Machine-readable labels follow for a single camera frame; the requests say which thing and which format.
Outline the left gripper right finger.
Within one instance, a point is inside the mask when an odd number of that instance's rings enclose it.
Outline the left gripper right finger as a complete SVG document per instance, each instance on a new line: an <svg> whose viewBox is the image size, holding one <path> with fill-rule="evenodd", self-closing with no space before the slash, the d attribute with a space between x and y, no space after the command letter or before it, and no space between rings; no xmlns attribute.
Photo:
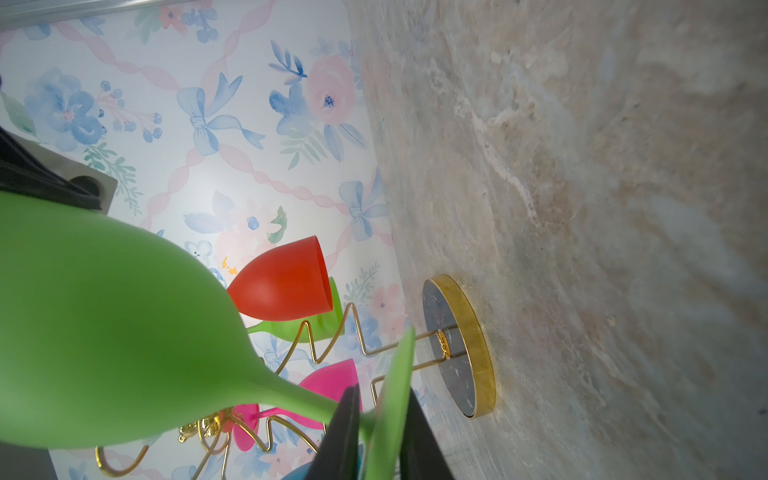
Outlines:
<svg viewBox="0 0 768 480"><path fill-rule="evenodd" d="M418 402L410 391L399 454L401 480L454 480Z"/></svg>

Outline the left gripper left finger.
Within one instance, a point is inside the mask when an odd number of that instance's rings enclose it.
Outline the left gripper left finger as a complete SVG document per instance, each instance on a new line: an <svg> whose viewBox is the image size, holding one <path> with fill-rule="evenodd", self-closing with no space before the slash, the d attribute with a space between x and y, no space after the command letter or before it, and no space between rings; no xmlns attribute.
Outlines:
<svg viewBox="0 0 768 480"><path fill-rule="evenodd" d="M355 385L344 391L304 480L358 478L360 417L360 388Z"/></svg>

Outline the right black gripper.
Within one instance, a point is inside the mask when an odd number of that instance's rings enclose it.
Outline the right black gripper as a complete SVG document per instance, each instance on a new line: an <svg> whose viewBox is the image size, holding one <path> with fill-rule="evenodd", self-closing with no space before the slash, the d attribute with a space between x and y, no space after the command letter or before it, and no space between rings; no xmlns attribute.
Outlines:
<svg viewBox="0 0 768 480"><path fill-rule="evenodd" d="M101 209L96 195L48 169L5 129L1 129L1 190L85 210Z"/></svg>

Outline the red wine glass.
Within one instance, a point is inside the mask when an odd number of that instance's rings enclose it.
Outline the red wine glass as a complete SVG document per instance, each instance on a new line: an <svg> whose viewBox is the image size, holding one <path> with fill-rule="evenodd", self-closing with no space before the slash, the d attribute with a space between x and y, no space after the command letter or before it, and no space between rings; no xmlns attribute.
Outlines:
<svg viewBox="0 0 768 480"><path fill-rule="evenodd" d="M325 258L315 236L275 247L250 261L227 291L239 312L283 322L324 314L334 300Z"/></svg>

